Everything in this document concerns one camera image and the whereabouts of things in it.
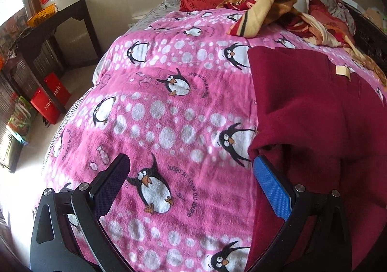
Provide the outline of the red box rear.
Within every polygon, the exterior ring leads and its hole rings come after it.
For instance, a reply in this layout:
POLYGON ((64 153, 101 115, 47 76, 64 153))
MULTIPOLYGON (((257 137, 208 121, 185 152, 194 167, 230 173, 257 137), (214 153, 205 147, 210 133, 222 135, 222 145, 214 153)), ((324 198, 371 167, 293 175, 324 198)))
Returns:
POLYGON ((50 73, 45 77, 45 83, 47 87, 52 91, 52 93, 59 100, 60 104, 65 106, 71 96, 66 87, 62 84, 59 78, 55 73, 50 73))

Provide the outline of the red box front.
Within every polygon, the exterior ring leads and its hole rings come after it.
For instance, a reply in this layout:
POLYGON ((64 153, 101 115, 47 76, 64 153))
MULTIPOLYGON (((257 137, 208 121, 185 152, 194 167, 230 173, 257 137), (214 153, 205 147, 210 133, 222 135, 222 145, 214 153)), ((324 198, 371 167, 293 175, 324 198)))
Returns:
POLYGON ((41 89, 35 91, 30 103, 50 124, 57 123, 60 111, 41 89))

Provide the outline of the yellow plastic basket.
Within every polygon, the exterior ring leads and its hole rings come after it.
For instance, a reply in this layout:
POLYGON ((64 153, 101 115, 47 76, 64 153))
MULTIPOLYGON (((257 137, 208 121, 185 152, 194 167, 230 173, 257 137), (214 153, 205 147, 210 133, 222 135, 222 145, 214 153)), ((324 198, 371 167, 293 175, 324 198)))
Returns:
POLYGON ((41 23, 53 17, 58 12, 56 4, 51 4, 48 7, 37 12, 33 17, 27 21, 27 25, 30 28, 35 28, 41 23))

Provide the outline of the red and yellow blanket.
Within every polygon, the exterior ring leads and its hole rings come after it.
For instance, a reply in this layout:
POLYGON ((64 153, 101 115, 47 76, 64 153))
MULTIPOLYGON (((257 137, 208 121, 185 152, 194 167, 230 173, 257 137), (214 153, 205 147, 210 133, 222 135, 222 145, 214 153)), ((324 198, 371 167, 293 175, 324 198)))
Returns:
POLYGON ((383 87, 386 75, 377 63, 355 45, 348 25, 330 14, 320 0, 312 0, 303 13, 295 8, 298 0, 224 0, 218 8, 242 11, 241 18, 228 34, 244 38, 257 37, 261 28, 276 23, 306 42, 327 47, 342 47, 354 62, 372 71, 383 87))

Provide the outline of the colourful printed bag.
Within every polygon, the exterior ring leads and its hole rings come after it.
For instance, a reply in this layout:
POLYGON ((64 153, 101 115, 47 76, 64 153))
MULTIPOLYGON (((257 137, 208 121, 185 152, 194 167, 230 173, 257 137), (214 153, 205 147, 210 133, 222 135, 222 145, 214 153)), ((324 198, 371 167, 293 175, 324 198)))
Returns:
POLYGON ((6 128, 23 146, 29 143, 30 129, 36 115, 36 109, 23 96, 17 98, 6 128))

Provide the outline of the pink penguin blanket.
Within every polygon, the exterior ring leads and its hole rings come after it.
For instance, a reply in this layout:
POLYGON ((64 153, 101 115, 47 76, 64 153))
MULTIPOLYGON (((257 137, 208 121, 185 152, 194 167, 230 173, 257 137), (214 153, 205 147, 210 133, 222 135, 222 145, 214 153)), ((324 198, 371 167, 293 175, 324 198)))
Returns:
POLYGON ((129 157, 102 224, 137 271, 245 271, 282 226, 248 153, 258 127, 251 48, 323 53, 338 75, 359 75, 386 105, 386 87, 345 50, 276 24, 254 38, 231 36, 239 17, 173 11, 118 37, 50 144, 43 178, 55 191, 129 157))

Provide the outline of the maroon fleece garment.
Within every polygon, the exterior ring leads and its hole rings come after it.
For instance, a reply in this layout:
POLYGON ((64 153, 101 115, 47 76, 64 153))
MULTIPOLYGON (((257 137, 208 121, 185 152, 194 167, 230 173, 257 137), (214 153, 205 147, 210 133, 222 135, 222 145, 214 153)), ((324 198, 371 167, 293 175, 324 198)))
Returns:
POLYGON ((266 156, 307 190, 340 193, 357 267, 386 227, 385 103, 317 51, 258 46, 248 58, 258 116, 250 158, 266 156))

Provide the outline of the red box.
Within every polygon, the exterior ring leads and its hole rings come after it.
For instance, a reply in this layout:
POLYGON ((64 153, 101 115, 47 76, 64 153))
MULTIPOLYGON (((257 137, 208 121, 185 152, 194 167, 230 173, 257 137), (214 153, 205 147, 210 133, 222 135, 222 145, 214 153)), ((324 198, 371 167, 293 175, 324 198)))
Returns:
POLYGON ((52 91, 52 93, 59 100, 60 104, 65 106, 71 96, 66 87, 62 84, 59 78, 55 73, 50 73, 45 77, 45 83, 47 87, 52 91))
POLYGON ((30 103, 50 124, 57 123, 60 111, 41 89, 35 91, 30 103))

